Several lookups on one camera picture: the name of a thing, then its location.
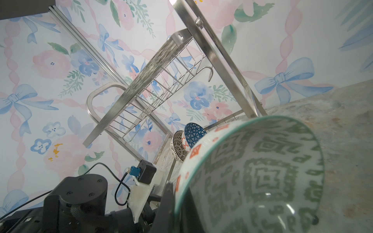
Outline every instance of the dish drying rack shelf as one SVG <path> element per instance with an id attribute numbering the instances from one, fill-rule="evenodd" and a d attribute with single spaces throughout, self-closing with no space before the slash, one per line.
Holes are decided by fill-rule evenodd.
<path id="1" fill-rule="evenodd" d="M 103 131 L 106 131 L 136 159 L 144 159 L 129 145 L 129 142 L 134 139 L 148 119 L 152 119 L 168 136 L 172 136 L 173 133 L 154 115 L 153 111 L 202 70 L 209 71 L 207 81 L 210 81 L 214 72 L 216 72 L 237 100 L 242 110 L 232 114 L 232 117 L 240 113 L 245 113 L 248 118 L 266 115 L 260 102 L 252 93 L 246 80 L 195 2 L 193 0 L 170 0 L 170 3 L 186 25 L 186 29 L 172 34 L 131 83 L 125 82 L 100 55 L 97 55 L 98 53 L 89 48 L 89 45 L 85 46 L 88 52 L 94 55 L 95 59 L 104 66 L 104 69 L 119 81 L 106 84 L 88 96 L 87 110 L 97 126 L 84 141 L 83 144 L 86 147 Z M 190 14 L 187 6 L 196 17 Z M 206 34 L 213 41 L 218 51 L 209 43 L 205 37 Z M 84 38 L 80 39 L 82 44 L 89 44 L 84 41 Z M 224 65 L 221 57 L 229 67 Z M 210 65 L 203 66 L 206 58 Z M 232 71 L 241 83 L 241 87 L 236 84 L 234 77 L 231 76 L 230 72 Z M 101 119 L 94 111 L 92 100 L 111 87 L 121 88 L 124 92 Z M 225 122 L 227 119 L 228 117 L 224 118 L 215 123 L 214 126 Z"/>

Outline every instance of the blue patterned bowl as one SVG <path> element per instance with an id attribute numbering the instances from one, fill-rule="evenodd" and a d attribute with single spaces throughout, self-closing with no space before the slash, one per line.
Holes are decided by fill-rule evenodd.
<path id="1" fill-rule="evenodd" d="M 184 134 L 186 142 L 189 144 L 190 148 L 193 146 L 205 135 L 207 134 L 206 130 L 202 126 L 196 123 L 188 123 L 184 128 Z"/>

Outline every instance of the metal frame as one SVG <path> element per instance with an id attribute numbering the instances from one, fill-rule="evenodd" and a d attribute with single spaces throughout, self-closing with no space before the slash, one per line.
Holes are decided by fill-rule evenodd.
<path id="1" fill-rule="evenodd" d="M 104 85 L 103 87 L 100 87 L 99 89 L 97 89 L 89 95 L 87 99 L 87 111 L 90 114 L 90 116 L 94 119 L 94 121 L 97 123 L 97 126 L 84 141 L 83 144 L 85 146 L 90 145 L 92 141 L 96 139 L 105 130 L 127 151 L 129 151 L 132 156 L 140 160 L 142 159 L 142 156 L 139 155 L 130 145 L 128 145 L 128 142 L 130 142 L 133 139 L 134 135 L 132 136 L 132 138 L 130 138 L 129 141 L 124 139 L 124 137 L 129 132 L 132 132 L 135 126 L 139 124 L 142 125 L 148 116 L 152 119 L 152 121 L 155 124 L 157 124 L 166 133 L 166 136 L 172 137 L 173 134 L 159 120 L 159 118 L 154 115 L 153 111 L 157 107 L 159 107 L 164 101 L 166 101 L 171 95 L 173 95 L 177 90 L 184 86 L 185 83 L 187 83 L 191 78 L 197 75 L 202 69 L 209 68 L 211 70 L 209 77 L 210 81 L 213 73 L 212 67 L 205 66 L 199 69 L 204 57 L 207 57 L 209 59 L 215 71 L 219 74 L 224 84 L 227 86 L 229 91 L 232 93 L 233 97 L 237 100 L 239 106 L 242 108 L 242 110 L 220 120 L 219 122 L 207 126 L 207 130 L 216 127 L 218 124 L 221 124 L 228 119 L 235 118 L 237 115 L 241 113 L 245 113 L 246 116 L 249 118 L 267 115 L 267 113 L 261 106 L 256 96 L 253 94 L 246 80 L 240 73 L 239 69 L 236 67 L 231 57 L 224 49 L 222 43 L 212 30 L 211 26 L 208 24 L 207 20 L 205 19 L 205 17 L 201 13 L 195 2 L 193 0 L 169 1 L 173 5 L 175 11 L 180 16 L 180 18 L 182 19 L 183 23 L 186 25 L 187 28 L 173 34 L 130 85 L 128 85 L 121 78 L 121 76 L 105 61 L 105 59 L 94 49 L 94 47 L 67 20 L 67 18 L 62 14 L 61 11 L 59 11 L 54 6 L 50 7 L 50 11 L 53 13 L 53 15 L 55 15 L 57 20 L 61 22 L 61 24 L 67 29 L 67 31 L 77 39 L 78 43 L 87 50 L 87 52 L 97 61 L 97 63 L 99 63 L 104 68 L 104 70 L 115 81 L 122 83 L 111 83 Z M 187 9 L 183 1 L 187 2 L 188 6 L 196 15 L 196 19 L 194 19 L 192 15 L 189 13 L 189 10 Z M 233 77 L 229 74 L 229 68 L 224 66 L 217 51 L 212 47 L 212 45 L 204 36 L 202 32 L 203 29 L 205 29 L 207 34 L 210 36 L 210 38 L 220 51 L 220 54 L 226 60 L 229 68 L 233 71 L 234 75 L 237 77 L 237 79 L 243 86 L 244 92 L 241 92 L 241 88 L 236 84 Z M 187 49 L 187 45 L 192 40 L 196 42 L 197 47 L 200 49 L 200 52 L 203 57 L 198 62 L 196 61 L 196 59 L 193 58 L 194 65 L 192 68 L 188 68 L 187 64 L 181 58 L 180 52 L 185 49 L 189 52 L 189 50 Z M 186 70 L 185 72 L 180 72 L 180 70 L 178 69 L 178 72 L 181 75 L 179 78 L 176 78 L 176 75 L 172 75 L 167 68 L 171 63 L 173 63 L 173 65 L 176 65 L 175 61 L 178 61 Z M 174 79 L 170 85 L 168 85 L 167 83 L 166 85 L 165 83 L 162 84 L 157 80 L 158 77 L 163 78 L 163 71 L 168 73 Z M 162 87 L 162 94 L 158 95 L 149 91 L 149 88 L 154 87 L 152 85 L 154 81 Z M 125 91 L 119 97 L 119 99 L 113 105 L 113 107 L 108 111 L 108 113 L 101 119 L 93 110 L 92 99 L 99 93 L 101 93 L 103 90 L 106 90 L 113 86 L 119 87 Z M 149 93 L 149 95 L 152 95 L 153 102 L 150 103 L 149 100 L 147 100 L 144 97 L 143 93 L 145 92 Z M 139 116 L 130 113 L 126 110 L 126 107 L 128 107 L 129 105 L 133 105 L 142 113 Z M 124 111 L 132 114 L 134 117 L 136 117 L 136 119 L 134 121 L 131 121 L 128 118 L 123 117 L 121 114 Z M 124 120 L 128 121 L 129 125 L 125 125 L 123 122 Z M 121 127 L 119 127 L 118 129 L 117 127 L 112 126 L 111 123 L 113 122 L 121 125 Z M 115 130 L 122 132 L 123 135 L 119 135 Z"/>
<path id="2" fill-rule="evenodd" d="M 95 59 L 95 61 L 110 75 L 116 82 L 122 83 L 124 86 L 129 85 L 122 77 L 109 65 L 105 58 L 87 41 L 87 39 L 74 27 L 74 25 L 66 18 L 66 16 L 56 7 L 50 6 L 49 11 L 61 23 L 61 25 L 75 38 L 78 44 L 86 50 L 86 52 Z M 165 133 L 173 135 L 173 133 L 162 123 L 162 121 L 154 114 L 150 114 L 150 118 L 154 123 Z"/>

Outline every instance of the black and white patterned bowl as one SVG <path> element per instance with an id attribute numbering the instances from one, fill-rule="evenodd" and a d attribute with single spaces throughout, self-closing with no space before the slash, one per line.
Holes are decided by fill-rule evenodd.
<path id="1" fill-rule="evenodd" d="M 171 140 L 171 152 L 176 160 L 183 162 L 188 152 L 185 150 L 182 141 L 183 131 L 177 131 Z"/>

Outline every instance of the ceramic bowl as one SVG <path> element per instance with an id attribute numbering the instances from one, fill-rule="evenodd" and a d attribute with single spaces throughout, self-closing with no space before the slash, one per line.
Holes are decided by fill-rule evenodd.
<path id="1" fill-rule="evenodd" d="M 186 142 L 189 144 L 189 147 L 192 149 L 193 146 L 205 135 L 207 134 L 206 130 L 202 126 L 196 123 L 188 123 L 184 127 L 184 134 Z"/>
<path id="2" fill-rule="evenodd" d="M 183 141 L 183 147 L 184 147 L 184 149 L 185 149 L 187 152 L 189 152 L 189 151 L 190 151 L 190 147 L 189 147 L 189 144 L 188 144 L 187 140 L 185 139 L 184 131 L 183 131 L 181 137 L 182 137 L 182 141 Z"/>
<path id="3" fill-rule="evenodd" d="M 284 116 L 228 123 L 184 160 L 175 219 L 194 232 L 307 232 L 324 175 L 320 145 L 305 124 Z"/>
<path id="4" fill-rule="evenodd" d="M 181 138 L 182 134 L 183 134 L 182 130 L 177 131 L 174 134 L 171 140 L 171 145 L 170 145 L 171 152 L 174 158 L 178 160 L 179 162 L 183 162 L 188 154 L 188 152 L 184 149 L 184 146 L 183 146 L 183 141 Z"/>

